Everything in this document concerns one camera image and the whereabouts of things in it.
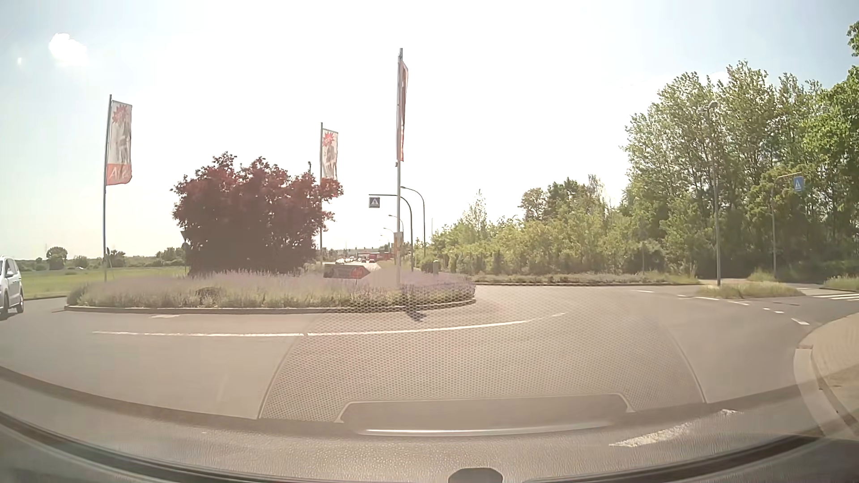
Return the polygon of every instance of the windshield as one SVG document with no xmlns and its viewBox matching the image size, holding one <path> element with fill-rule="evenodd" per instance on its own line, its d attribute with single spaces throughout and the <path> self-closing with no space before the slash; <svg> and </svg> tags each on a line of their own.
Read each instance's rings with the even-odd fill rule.
<svg viewBox="0 0 859 483">
<path fill-rule="evenodd" d="M 0 54 L 0 419 L 64 448 L 526 481 L 859 437 L 859 5 L 0 0 Z"/>
</svg>

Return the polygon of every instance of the crosswalk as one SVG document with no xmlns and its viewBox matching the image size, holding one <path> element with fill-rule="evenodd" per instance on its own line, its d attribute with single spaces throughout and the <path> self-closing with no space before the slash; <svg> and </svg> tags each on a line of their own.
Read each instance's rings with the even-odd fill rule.
<svg viewBox="0 0 859 483">
<path fill-rule="evenodd" d="M 814 298 L 825 298 L 827 300 L 846 300 L 848 302 L 859 302 L 859 293 L 841 292 L 837 294 L 814 295 Z"/>
</svg>

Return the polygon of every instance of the flag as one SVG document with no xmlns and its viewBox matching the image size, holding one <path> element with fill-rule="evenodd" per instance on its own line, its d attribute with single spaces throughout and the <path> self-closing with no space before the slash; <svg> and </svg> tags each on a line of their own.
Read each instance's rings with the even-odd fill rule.
<svg viewBox="0 0 859 483">
<path fill-rule="evenodd" d="M 399 68 L 397 69 L 397 162 L 403 162 L 403 142 L 405 141 L 405 89 L 409 85 L 409 68 L 403 62 L 400 49 Z"/>
<path fill-rule="evenodd" d="M 108 185 L 131 181 L 131 104 L 111 101 L 106 163 Z"/>
<path fill-rule="evenodd" d="M 322 130 L 322 175 L 320 178 L 337 179 L 337 132 Z"/>
</svg>

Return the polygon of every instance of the curb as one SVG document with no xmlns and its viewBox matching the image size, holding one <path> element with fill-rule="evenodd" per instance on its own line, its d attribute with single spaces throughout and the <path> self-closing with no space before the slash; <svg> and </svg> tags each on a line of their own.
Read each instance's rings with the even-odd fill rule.
<svg viewBox="0 0 859 483">
<path fill-rule="evenodd" d="M 839 291 L 839 292 L 859 293 L 859 292 L 856 292 L 855 290 L 847 290 L 847 289 L 833 289 L 832 287 L 825 287 L 825 286 L 823 286 L 823 285 L 821 285 L 821 286 L 820 286 L 820 289 L 821 289 L 821 290 L 836 290 L 836 291 Z"/>
<path fill-rule="evenodd" d="M 413 312 L 417 310 L 453 309 L 476 303 L 476 298 L 458 302 L 427 303 L 407 307 L 286 307 L 282 309 L 238 308 L 238 307 L 88 307 L 66 305 L 69 312 L 98 312 L 102 314 L 213 314 L 213 315 L 290 315 L 290 314 L 374 314 L 382 312 Z"/>
<path fill-rule="evenodd" d="M 813 419 L 828 437 L 859 437 L 856 418 L 847 411 L 832 392 L 816 362 L 814 362 L 816 327 L 797 344 L 794 350 L 794 379 L 801 398 Z"/>
<path fill-rule="evenodd" d="M 697 287 L 701 284 L 674 284 L 670 282 L 665 283 L 635 283 L 635 282 L 606 282 L 604 284 L 584 284 L 580 282 L 556 282 L 556 283 L 546 283 L 546 282 L 474 282 L 475 285 L 494 285 L 494 286 L 510 286 L 510 287 L 655 287 L 655 286 L 689 286 L 689 287 Z"/>
<path fill-rule="evenodd" d="M 814 376 L 817 377 L 818 387 L 820 387 L 823 395 L 826 396 L 829 404 L 832 405 L 832 409 L 835 410 L 841 420 L 843 420 L 847 427 L 851 429 L 856 436 L 859 436 L 859 432 L 857 432 L 859 424 L 857 424 L 856 418 L 850 414 L 850 411 L 844 407 L 841 400 L 832 392 L 832 388 L 830 388 L 829 384 L 826 383 L 826 379 L 823 377 L 823 374 L 820 373 L 820 368 L 817 366 L 817 363 L 814 362 L 814 345 L 811 346 L 811 354 L 811 367 L 814 370 Z"/>
<path fill-rule="evenodd" d="M 47 297 L 25 297 L 24 302 L 29 302 L 31 300 L 47 300 L 49 298 L 66 298 L 66 297 L 68 297 L 68 296 L 67 295 L 49 295 Z"/>
</svg>

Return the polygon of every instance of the cloud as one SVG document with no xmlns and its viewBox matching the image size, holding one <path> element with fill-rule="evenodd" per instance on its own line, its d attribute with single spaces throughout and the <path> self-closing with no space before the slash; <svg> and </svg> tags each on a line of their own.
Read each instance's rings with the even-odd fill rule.
<svg viewBox="0 0 859 483">
<path fill-rule="evenodd" d="M 73 40 L 68 34 L 55 34 L 48 43 L 48 50 L 61 65 L 82 65 L 87 63 L 87 47 Z"/>
</svg>

